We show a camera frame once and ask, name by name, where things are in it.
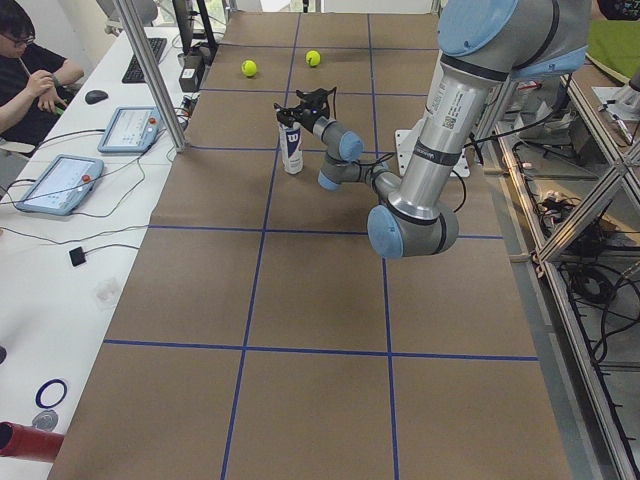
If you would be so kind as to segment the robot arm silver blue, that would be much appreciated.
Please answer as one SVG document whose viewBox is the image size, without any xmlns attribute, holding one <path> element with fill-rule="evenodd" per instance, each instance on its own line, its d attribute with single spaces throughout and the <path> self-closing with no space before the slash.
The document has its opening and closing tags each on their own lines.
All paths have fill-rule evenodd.
<svg viewBox="0 0 640 480">
<path fill-rule="evenodd" d="M 277 120 L 300 125 L 327 147 L 318 182 L 335 189 L 363 182 L 379 203 L 367 219 L 369 241 L 384 258 L 434 255 L 458 236 L 453 210 L 439 197 L 492 88 L 507 80 L 569 74 L 585 59 L 588 1 L 450 1 L 438 23 L 436 83 L 402 176 L 383 163 L 362 164 L 361 139 L 330 115 L 327 91 L 299 92 L 298 106 L 274 107 Z"/>
</svg>

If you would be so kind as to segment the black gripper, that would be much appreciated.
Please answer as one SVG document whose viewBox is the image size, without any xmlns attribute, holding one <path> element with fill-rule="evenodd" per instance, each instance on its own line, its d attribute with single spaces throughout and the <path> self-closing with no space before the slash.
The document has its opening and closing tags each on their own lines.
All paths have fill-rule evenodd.
<svg viewBox="0 0 640 480">
<path fill-rule="evenodd" d="M 274 103 L 273 107 L 276 111 L 277 121 L 286 128 L 293 128 L 296 123 L 299 123 L 304 129 L 312 132 L 316 122 L 323 116 L 322 109 L 303 104 L 288 107 Z"/>
</svg>

